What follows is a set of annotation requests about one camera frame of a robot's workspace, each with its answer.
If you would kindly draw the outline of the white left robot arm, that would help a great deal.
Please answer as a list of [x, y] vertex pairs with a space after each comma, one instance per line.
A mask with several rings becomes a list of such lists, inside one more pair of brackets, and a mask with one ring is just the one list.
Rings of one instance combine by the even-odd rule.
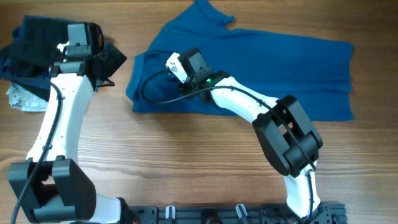
[[78, 142], [86, 109], [96, 91], [126, 61], [112, 43], [100, 48], [60, 44], [49, 66], [49, 103], [39, 135], [24, 162], [13, 163], [8, 181], [17, 197], [11, 223], [23, 211], [31, 223], [134, 223], [121, 197], [96, 192], [78, 165]]

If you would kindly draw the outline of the blue polo shirt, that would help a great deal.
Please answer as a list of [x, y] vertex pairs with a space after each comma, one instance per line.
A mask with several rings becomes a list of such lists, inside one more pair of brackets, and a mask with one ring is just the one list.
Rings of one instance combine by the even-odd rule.
[[315, 121], [353, 119], [349, 103], [352, 44], [250, 29], [227, 29], [233, 16], [208, 1], [195, 1], [161, 28], [134, 59], [126, 96], [136, 113], [230, 115], [194, 98], [184, 99], [178, 78], [165, 72], [174, 53], [198, 48], [215, 71], [225, 71], [263, 95], [299, 100]]

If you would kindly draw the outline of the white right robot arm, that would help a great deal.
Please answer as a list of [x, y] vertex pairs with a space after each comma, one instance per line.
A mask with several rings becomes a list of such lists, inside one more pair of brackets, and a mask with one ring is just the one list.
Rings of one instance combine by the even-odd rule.
[[301, 222], [311, 222], [320, 204], [313, 175], [323, 143], [298, 99], [262, 95], [225, 72], [179, 80], [184, 95], [199, 93], [252, 124], [266, 159], [284, 176], [288, 208]]

